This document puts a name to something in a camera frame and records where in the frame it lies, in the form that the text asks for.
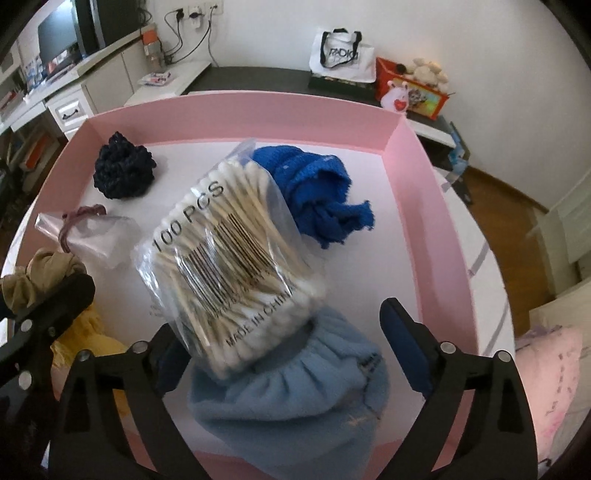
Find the purple drawstring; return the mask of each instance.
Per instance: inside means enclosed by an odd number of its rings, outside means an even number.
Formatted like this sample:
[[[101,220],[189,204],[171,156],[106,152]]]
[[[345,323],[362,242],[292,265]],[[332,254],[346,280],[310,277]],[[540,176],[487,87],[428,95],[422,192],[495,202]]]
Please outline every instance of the purple drawstring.
[[[70,232],[70,229],[75,224],[80,222],[80,220],[82,220],[84,217],[87,217],[89,215],[106,215],[106,214],[107,214],[107,210],[106,210],[105,206],[101,205],[99,203],[97,203],[96,205],[93,205],[92,207],[80,207],[80,208],[78,208],[78,210],[75,210],[73,212],[64,213],[61,216],[61,218],[64,220],[64,224],[62,225],[62,227],[60,229],[60,233],[58,233],[58,235],[57,235],[57,239],[61,245],[61,249],[67,254],[70,253],[70,247],[68,246],[68,241],[67,241],[68,233]]]

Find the navy scrunchie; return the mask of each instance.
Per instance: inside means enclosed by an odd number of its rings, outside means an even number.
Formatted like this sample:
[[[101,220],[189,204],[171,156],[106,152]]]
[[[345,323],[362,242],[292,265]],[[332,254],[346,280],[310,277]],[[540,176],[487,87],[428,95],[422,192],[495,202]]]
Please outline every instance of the navy scrunchie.
[[[95,187],[108,199],[143,195],[154,181],[156,162],[143,146],[136,147],[119,132],[103,145],[95,162]]]

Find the yellow fabric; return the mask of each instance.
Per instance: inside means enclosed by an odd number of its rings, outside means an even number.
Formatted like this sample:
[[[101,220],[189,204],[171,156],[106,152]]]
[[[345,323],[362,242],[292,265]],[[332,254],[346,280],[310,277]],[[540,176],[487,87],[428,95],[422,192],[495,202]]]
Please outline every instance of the yellow fabric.
[[[41,248],[26,269],[20,267],[1,281],[2,295],[13,313],[33,305],[39,295],[58,285],[74,272],[86,273],[86,268],[73,254],[52,252]],[[94,303],[84,310],[72,325],[53,342],[53,365],[69,369],[80,350],[88,349],[96,356],[114,355],[127,350],[125,345],[105,335],[105,327]],[[115,391],[115,402],[121,416],[129,414],[125,394]]]

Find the black countertop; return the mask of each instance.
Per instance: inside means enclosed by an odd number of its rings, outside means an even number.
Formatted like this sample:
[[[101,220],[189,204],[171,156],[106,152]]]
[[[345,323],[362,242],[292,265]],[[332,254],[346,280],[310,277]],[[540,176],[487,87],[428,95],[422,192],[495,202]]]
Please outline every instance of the black countertop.
[[[207,90],[262,90],[265,92],[318,95],[379,106],[377,100],[363,100],[351,95],[309,88],[309,80],[310,72],[305,70],[269,67],[209,67],[189,86],[187,92],[204,92]],[[408,118],[450,133],[450,128],[441,115],[434,121],[417,115],[414,112],[408,112]]]

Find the red storage box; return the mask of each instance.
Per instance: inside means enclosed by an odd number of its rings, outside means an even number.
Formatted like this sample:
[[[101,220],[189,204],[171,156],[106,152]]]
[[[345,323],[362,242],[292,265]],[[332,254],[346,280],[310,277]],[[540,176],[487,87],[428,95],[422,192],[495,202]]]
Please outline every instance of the red storage box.
[[[396,73],[396,63],[390,60],[378,57],[376,60],[376,74],[378,81],[375,97],[378,101],[390,90],[388,85],[390,80],[396,86],[401,86],[403,82],[407,82],[410,97],[408,109],[419,115],[429,117],[431,120],[437,119],[441,108],[449,98],[449,95],[445,93],[438,92],[416,80],[408,80]]]

